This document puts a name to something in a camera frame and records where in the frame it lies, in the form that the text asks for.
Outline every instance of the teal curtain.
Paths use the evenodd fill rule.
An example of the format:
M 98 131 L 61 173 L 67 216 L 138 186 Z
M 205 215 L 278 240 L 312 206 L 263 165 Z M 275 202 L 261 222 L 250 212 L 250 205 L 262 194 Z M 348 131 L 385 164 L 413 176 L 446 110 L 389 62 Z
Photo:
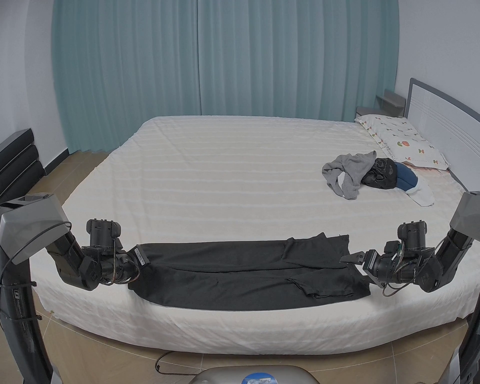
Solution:
M 167 115 L 353 121 L 394 89 L 397 0 L 56 0 L 69 150 L 111 150 Z
M 148 119 L 200 115 L 196 0 L 57 0 L 52 63 L 68 149 L 112 150 Z
M 353 121 L 394 89 L 398 2 L 198 0 L 202 113 Z

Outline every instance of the blue round sticker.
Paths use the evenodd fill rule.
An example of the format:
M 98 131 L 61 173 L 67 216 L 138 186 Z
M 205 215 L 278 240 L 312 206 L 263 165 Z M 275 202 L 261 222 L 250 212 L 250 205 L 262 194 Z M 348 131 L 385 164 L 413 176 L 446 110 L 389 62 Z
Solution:
M 278 382 L 268 373 L 257 372 L 245 377 L 241 384 L 278 384 Z

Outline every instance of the folded black clothing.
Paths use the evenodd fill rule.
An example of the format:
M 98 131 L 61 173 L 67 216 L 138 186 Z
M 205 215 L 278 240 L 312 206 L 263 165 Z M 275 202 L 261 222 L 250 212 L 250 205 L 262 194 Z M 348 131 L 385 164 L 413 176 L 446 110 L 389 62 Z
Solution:
M 312 307 L 370 295 L 348 254 L 348 235 L 271 241 L 142 244 L 150 264 L 129 283 L 168 307 L 264 311 Z
M 373 188 L 393 189 L 397 182 L 395 161 L 389 158 L 376 158 L 372 168 L 363 176 L 361 183 Z

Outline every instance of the gray clothing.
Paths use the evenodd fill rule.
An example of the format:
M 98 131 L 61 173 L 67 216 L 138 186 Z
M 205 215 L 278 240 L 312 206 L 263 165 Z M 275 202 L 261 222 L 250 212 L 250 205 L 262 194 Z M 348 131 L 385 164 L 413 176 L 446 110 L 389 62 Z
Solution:
M 377 153 L 371 151 L 367 154 L 357 153 L 355 156 L 340 155 L 331 163 L 326 163 L 322 168 L 322 175 L 327 184 L 338 196 L 346 199 L 355 199 L 359 193 L 360 182 L 363 176 L 373 167 Z M 345 172 L 342 185 L 338 185 L 338 176 Z

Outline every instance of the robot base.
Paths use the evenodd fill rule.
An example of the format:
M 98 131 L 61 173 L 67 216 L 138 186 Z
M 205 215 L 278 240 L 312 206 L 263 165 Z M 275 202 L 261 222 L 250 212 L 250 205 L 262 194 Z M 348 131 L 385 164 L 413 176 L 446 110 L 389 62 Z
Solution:
M 210 368 L 190 384 L 319 384 L 306 370 L 293 365 L 249 365 Z

